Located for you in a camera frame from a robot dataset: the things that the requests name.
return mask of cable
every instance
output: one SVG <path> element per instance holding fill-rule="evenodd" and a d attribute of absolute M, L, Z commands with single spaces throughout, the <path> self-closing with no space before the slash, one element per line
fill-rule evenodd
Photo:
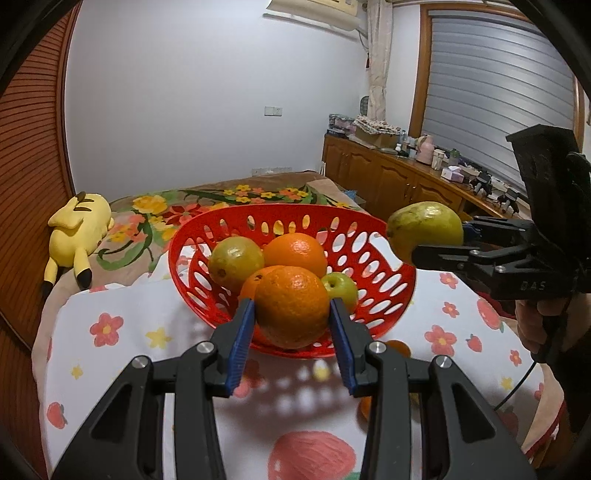
<path fill-rule="evenodd" d="M 527 377 L 530 376 L 530 373 L 533 372 L 534 367 L 537 365 L 537 362 L 534 362 L 531 364 L 530 369 L 525 373 L 524 377 L 519 381 L 519 383 L 515 386 L 515 388 L 513 390 L 511 390 L 511 393 L 509 393 L 509 395 L 507 395 L 503 401 L 501 403 L 499 403 L 494 410 L 497 411 L 499 410 L 499 408 L 501 408 L 505 403 L 507 403 L 507 401 L 515 394 L 515 392 L 517 392 L 519 390 L 519 388 L 523 385 L 523 383 L 525 382 L 525 380 L 527 380 Z"/>

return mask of window blind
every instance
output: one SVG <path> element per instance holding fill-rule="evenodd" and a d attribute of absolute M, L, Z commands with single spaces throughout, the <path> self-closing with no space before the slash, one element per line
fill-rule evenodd
<path fill-rule="evenodd" d="M 423 132 L 523 187 L 505 137 L 537 124 L 573 128 L 573 73 L 533 25 L 501 15 L 430 11 Z"/>

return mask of white wall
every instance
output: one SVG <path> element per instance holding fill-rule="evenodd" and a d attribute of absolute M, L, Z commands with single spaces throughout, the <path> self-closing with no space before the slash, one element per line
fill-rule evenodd
<path fill-rule="evenodd" d="M 365 52 L 356 33 L 263 17 L 267 5 L 85 0 L 66 76 L 76 189 L 113 200 L 316 169 L 328 114 L 358 113 Z"/>
<path fill-rule="evenodd" d="M 408 132 L 417 84 L 421 7 L 394 8 L 392 53 L 386 83 L 386 120 Z"/>

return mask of curtain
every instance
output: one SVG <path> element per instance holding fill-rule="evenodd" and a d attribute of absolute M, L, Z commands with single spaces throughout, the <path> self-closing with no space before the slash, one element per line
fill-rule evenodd
<path fill-rule="evenodd" d="M 392 50 L 392 4 L 368 1 L 369 106 L 371 120 L 386 120 L 386 80 Z"/>

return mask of pikachu plush toy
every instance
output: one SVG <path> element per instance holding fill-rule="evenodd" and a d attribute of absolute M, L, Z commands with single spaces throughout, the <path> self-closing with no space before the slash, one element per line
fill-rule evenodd
<path fill-rule="evenodd" d="M 100 195 L 85 192 L 70 199 L 49 219 L 47 224 L 54 229 L 42 287 L 44 298 L 56 283 L 59 267 L 74 267 L 80 288 L 90 287 L 92 271 L 88 255 L 96 250 L 114 223 L 109 202 Z"/>

